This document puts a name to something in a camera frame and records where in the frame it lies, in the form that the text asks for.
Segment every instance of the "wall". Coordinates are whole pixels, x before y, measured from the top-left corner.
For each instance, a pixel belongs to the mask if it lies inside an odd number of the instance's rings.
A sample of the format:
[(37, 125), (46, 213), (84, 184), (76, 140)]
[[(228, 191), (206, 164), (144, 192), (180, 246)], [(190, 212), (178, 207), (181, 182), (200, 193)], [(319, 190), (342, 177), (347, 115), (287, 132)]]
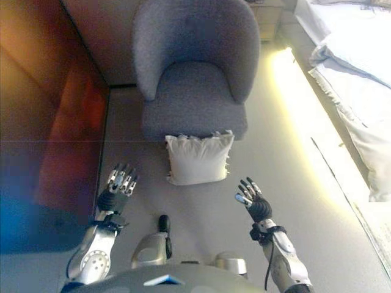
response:
[(135, 84), (131, 30), (141, 0), (62, 2), (108, 84)]
[(293, 12), (294, 9), (296, 8), (296, 4), (298, 0), (282, 0), (282, 2), (285, 4), (284, 7), (285, 10), (289, 10)]
[(1, 248), (47, 249), (93, 213), (109, 89), (59, 0), (1, 1), (0, 36)]

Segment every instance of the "white bed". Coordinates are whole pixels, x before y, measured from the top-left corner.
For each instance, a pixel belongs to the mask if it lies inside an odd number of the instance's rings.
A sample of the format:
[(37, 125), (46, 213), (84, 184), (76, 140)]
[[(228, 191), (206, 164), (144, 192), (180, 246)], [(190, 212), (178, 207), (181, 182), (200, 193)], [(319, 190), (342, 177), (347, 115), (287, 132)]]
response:
[(364, 164), (371, 201), (391, 201), (391, 10), (298, 0), (317, 45), (310, 74), (334, 102)]
[(391, 28), (389, 11), (378, 7), (362, 9), (360, 4), (318, 5), (309, 0), (298, 0), (294, 14), (316, 45), (331, 32), (341, 27), (355, 26), (362, 20), (382, 19), (388, 22)]

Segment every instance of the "wooden cabinet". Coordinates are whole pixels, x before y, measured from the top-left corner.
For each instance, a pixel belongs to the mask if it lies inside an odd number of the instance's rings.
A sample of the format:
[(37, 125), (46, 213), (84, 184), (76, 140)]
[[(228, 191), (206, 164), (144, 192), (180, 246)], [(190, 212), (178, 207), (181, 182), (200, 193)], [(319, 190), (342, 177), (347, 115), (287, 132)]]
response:
[(273, 40), (280, 23), (283, 2), (281, 0), (264, 0), (249, 3), (249, 5), (259, 25), (261, 40)]

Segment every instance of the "gray armchair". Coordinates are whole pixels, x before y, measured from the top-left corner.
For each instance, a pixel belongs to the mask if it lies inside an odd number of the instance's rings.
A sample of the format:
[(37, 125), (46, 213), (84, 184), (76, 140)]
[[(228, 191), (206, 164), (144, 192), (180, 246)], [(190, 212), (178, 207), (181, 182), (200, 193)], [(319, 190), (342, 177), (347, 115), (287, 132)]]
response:
[(247, 130), (258, 25), (243, 0), (146, 0), (134, 19), (137, 86), (147, 140)]

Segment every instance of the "white pillow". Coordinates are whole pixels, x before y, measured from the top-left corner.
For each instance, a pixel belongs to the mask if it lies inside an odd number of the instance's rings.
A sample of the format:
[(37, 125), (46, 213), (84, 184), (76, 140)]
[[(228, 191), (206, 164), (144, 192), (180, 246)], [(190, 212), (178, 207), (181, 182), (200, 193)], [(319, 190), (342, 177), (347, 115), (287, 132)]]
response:
[(206, 139), (166, 136), (171, 164), (168, 182), (190, 185), (225, 179), (226, 160), (234, 137), (231, 130)]
[(341, 103), (336, 106), (353, 144), (369, 169), (370, 201), (391, 202), (391, 120), (367, 128)]

